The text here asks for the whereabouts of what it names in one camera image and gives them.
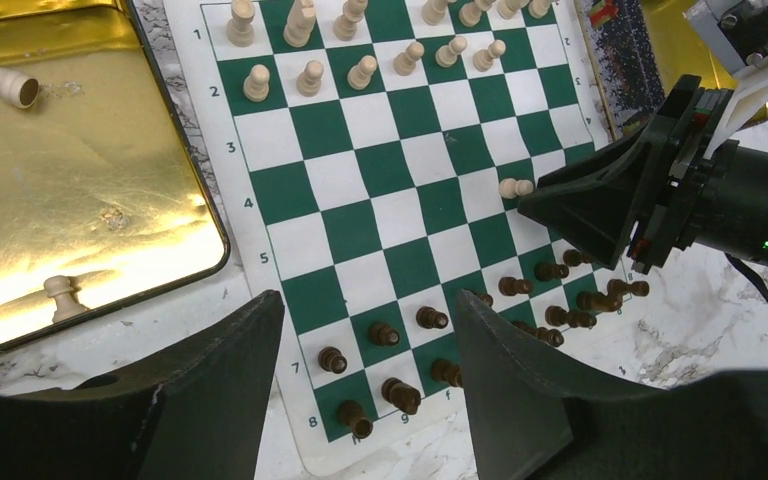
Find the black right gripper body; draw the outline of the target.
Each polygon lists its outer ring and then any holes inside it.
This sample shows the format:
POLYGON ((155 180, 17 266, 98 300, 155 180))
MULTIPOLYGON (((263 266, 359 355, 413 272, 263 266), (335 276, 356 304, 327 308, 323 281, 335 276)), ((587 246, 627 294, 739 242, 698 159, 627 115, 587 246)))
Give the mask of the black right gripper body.
POLYGON ((768 152, 714 137, 732 96, 683 75, 636 135, 627 250, 635 271, 662 267, 694 244, 768 266, 768 152))

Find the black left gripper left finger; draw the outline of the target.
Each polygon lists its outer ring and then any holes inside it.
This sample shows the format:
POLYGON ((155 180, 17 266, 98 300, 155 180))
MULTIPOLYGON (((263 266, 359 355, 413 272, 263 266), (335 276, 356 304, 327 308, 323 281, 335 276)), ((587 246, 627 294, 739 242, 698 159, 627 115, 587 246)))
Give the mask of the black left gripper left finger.
POLYGON ((285 306, 216 324, 75 388, 0 395, 0 479, 250 479, 285 306))

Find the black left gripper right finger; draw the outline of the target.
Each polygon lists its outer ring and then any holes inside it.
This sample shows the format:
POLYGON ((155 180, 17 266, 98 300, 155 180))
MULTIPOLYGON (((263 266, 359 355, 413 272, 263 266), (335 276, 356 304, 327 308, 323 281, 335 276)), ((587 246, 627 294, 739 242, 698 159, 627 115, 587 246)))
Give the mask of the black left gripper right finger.
POLYGON ((475 295, 454 329, 482 479, 768 479, 768 370, 672 389, 582 363, 475 295))

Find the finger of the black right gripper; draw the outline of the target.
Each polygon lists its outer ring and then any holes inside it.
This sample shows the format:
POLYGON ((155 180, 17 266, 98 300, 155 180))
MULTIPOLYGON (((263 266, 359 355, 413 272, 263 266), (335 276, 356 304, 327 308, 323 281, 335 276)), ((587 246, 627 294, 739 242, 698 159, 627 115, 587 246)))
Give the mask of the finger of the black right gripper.
POLYGON ((541 177, 517 212, 614 267, 650 196, 655 166, 653 136, 639 131, 541 177))

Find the light wooden knight piece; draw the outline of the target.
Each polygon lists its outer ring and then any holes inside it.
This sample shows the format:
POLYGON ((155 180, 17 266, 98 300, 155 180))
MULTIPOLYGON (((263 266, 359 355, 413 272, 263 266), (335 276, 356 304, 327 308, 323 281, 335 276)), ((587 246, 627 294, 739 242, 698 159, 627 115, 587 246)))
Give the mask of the light wooden knight piece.
POLYGON ((499 0, 497 4, 497 12, 503 19, 509 20, 529 3, 530 0, 499 0))

